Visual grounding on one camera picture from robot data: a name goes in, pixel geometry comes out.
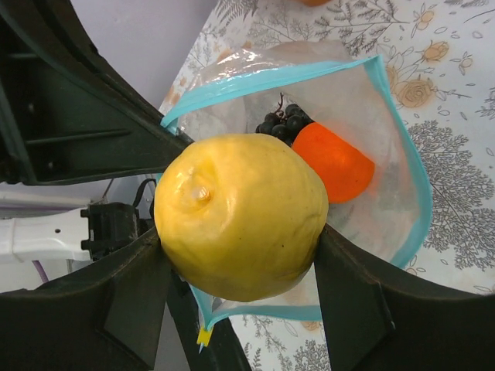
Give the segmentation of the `dark toy grape bunch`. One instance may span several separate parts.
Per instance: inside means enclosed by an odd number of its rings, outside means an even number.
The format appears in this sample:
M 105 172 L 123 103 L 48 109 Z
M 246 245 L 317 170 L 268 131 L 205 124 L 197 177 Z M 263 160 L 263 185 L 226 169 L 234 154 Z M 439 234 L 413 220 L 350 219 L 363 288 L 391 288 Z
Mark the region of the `dark toy grape bunch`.
M 271 135 L 292 147 L 301 130 L 314 120 L 298 104 L 287 103 L 283 93 L 279 97 L 278 107 L 265 115 L 254 132 Z

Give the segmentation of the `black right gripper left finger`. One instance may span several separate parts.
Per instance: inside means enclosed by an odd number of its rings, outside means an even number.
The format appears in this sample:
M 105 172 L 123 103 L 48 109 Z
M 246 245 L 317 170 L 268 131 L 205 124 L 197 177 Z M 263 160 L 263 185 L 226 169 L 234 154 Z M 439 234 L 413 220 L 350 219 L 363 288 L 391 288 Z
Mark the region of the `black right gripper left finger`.
M 170 264 L 150 229 L 35 290 L 1 295 L 3 370 L 151 370 Z

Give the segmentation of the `orange toy fruit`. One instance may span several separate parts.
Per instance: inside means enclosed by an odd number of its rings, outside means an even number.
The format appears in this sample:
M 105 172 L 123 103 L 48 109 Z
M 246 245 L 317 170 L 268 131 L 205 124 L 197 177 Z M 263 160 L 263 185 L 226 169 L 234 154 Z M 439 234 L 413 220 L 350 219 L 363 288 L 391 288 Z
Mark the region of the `orange toy fruit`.
M 292 149 L 322 179 L 330 203 L 357 198 L 374 177 L 372 160 L 319 123 L 303 128 Z

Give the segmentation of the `yellow toy lemon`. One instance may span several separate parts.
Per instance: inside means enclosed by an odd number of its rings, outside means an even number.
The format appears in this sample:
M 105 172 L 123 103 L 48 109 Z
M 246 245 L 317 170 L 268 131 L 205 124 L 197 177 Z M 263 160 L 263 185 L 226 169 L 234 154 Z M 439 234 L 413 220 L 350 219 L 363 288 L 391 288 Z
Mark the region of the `yellow toy lemon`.
M 191 144 L 162 174 L 155 225 L 178 274 L 207 294 L 256 301 L 296 286 L 329 209 L 320 177 L 266 134 Z

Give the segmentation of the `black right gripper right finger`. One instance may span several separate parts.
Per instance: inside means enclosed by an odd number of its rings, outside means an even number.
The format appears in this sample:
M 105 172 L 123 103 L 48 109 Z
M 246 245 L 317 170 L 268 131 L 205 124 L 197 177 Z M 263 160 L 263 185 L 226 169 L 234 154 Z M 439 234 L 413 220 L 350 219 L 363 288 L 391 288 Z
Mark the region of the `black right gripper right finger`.
M 409 274 L 325 226 L 314 261 L 333 370 L 492 370 L 494 297 Z

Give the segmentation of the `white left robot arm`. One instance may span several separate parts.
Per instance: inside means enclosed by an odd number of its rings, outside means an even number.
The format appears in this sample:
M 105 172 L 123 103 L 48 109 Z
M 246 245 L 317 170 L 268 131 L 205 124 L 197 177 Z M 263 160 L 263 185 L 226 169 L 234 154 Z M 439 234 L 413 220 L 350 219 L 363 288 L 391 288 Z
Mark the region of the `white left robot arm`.
M 191 142 L 99 54 L 68 1 L 1 3 L 1 180 L 154 180 Z M 136 204 L 1 222 L 1 259 L 89 265 L 1 296 L 3 370 L 150 370 L 170 310 L 192 370 L 247 370 L 229 322 L 204 350 L 199 312 Z

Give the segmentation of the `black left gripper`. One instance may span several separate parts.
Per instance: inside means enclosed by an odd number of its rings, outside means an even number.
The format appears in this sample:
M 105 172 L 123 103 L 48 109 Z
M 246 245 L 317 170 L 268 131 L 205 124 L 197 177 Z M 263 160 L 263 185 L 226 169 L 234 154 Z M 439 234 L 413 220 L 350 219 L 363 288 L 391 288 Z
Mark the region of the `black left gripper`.
M 143 180 L 137 188 L 132 204 L 92 205 L 80 212 L 82 218 L 88 219 L 89 230 L 89 237 L 81 242 L 81 248 L 90 253 L 92 261 L 100 260 L 126 247 L 152 227 L 154 199 L 148 208 L 149 218 L 141 218 L 138 211 L 138 205 L 149 183 L 155 186 L 157 181 Z

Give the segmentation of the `clear zip top bag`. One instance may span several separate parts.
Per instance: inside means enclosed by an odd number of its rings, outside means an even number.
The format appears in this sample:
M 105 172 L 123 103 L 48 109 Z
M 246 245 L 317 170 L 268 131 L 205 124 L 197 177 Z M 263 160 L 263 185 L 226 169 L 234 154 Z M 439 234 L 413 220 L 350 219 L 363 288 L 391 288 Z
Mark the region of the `clear zip top bag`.
M 352 60 L 339 43 L 239 49 L 162 119 L 193 141 L 160 176 L 154 217 L 199 344 L 233 315 L 319 321 L 325 226 L 396 267 L 417 252 L 432 196 L 389 83 L 381 56 Z

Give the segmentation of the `orange plastic tub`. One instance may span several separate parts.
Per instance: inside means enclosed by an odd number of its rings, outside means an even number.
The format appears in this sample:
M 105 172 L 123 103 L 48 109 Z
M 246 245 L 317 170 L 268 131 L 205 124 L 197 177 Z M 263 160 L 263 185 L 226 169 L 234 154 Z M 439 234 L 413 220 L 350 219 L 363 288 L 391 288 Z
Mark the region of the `orange plastic tub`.
M 331 0 L 297 0 L 297 2 L 308 7 L 317 7 L 317 6 L 325 5 L 330 1 Z

